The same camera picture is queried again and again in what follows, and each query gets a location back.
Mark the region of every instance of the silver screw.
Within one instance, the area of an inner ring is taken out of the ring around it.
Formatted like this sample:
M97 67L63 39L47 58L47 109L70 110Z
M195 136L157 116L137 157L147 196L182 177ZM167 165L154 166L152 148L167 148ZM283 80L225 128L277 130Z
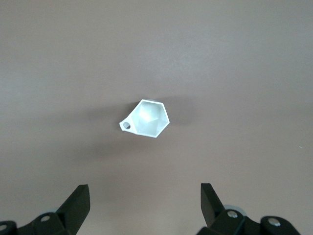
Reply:
M46 215L40 219L41 222L45 222L50 219L50 215Z
M8 226L6 224L0 225L0 231L5 230Z
M229 212L227 212L227 214L231 218L237 218L238 217L237 213L234 211L229 211Z
M279 226L280 226L280 222L279 222L277 219L275 219L275 218L269 218L269 219L268 219L268 222L269 222L271 225L273 225L273 226L276 226L276 227L279 227Z

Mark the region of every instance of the black bracket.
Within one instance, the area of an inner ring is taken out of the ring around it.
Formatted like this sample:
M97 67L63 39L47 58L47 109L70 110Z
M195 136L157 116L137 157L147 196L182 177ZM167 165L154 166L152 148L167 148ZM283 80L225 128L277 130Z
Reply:
M44 213L20 228L14 221L0 222L0 235L75 235L89 211L88 185L80 185L56 212Z
M287 220L265 216L261 223L226 210L211 184L201 184L201 210L207 224L197 235L300 235Z

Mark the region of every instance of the gray surface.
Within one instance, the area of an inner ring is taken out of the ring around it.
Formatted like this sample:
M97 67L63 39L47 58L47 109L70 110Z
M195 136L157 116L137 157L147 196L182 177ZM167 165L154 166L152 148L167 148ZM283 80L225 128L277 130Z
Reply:
M157 138L119 130L164 102ZM79 234L193 235L200 183L313 231L313 1L0 1L0 220L89 184Z

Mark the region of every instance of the white plastic scoop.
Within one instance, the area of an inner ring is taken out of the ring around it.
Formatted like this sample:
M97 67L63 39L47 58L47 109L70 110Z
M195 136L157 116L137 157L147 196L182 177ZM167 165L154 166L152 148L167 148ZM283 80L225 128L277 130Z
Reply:
M143 99L119 125L122 131L156 138L169 123L163 103Z

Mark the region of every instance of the small white object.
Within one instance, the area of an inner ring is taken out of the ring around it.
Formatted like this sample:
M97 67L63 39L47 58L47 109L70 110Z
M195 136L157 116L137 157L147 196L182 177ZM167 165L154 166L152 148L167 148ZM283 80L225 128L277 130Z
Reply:
M156 138L169 123L163 103L143 99L119 125L122 131Z

